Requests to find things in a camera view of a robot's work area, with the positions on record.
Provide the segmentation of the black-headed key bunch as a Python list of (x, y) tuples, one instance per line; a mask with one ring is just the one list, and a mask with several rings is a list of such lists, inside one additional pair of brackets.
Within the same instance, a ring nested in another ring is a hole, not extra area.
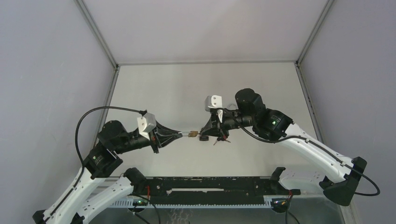
[(214, 146), (217, 144), (217, 143), (220, 143), (220, 142), (227, 142), (227, 143), (230, 143), (230, 141), (226, 138), (226, 137), (218, 137), (216, 140), (215, 140), (215, 142), (214, 142)]

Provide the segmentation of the orange black padlock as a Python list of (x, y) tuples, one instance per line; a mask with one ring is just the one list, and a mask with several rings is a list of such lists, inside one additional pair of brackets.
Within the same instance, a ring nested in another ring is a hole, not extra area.
[(199, 140), (200, 141), (208, 141), (209, 140), (209, 136), (200, 135)]

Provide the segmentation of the small brass padlock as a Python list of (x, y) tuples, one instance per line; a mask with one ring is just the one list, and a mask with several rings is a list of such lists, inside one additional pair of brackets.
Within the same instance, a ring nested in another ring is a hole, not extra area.
[(181, 134), (184, 137), (195, 138), (199, 135), (199, 132), (198, 131), (187, 131), (187, 132), (181, 132)]

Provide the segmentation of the large brass padlock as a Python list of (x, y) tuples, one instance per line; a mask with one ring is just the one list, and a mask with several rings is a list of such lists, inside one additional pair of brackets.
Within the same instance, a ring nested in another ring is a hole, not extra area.
[(227, 106), (227, 109), (228, 109), (228, 110), (237, 110), (237, 109), (238, 109), (238, 106), (237, 106), (236, 104), (231, 103), (231, 104), (229, 104), (229, 105)]

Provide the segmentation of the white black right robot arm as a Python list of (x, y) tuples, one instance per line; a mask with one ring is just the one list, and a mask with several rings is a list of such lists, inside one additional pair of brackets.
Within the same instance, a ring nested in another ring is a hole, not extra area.
[(272, 174), (270, 189), (275, 194), (286, 190), (321, 193), (340, 206), (349, 206), (357, 195), (357, 187), (367, 162), (361, 157), (344, 156), (305, 132), (292, 118), (269, 109), (262, 97), (250, 88), (235, 94), (237, 108), (229, 110), (222, 104), (222, 97), (208, 96), (205, 110), (210, 119), (200, 130), (202, 136), (227, 141), (230, 130), (242, 129), (254, 139), (290, 148), (315, 166), (311, 172), (298, 172), (278, 167)]

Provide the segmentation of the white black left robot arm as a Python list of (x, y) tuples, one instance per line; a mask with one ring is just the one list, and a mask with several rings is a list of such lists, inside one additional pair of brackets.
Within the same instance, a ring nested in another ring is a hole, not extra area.
[(120, 154), (151, 147), (154, 153), (183, 137), (181, 131), (159, 123), (148, 133), (128, 132), (121, 122), (112, 120), (98, 133), (99, 142), (83, 160), (73, 182), (48, 209), (33, 214), (36, 224), (85, 224), (119, 198), (139, 195), (147, 189), (147, 179), (137, 168), (128, 168), (116, 183), (93, 198), (91, 193), (102, 184), (123, 160)]

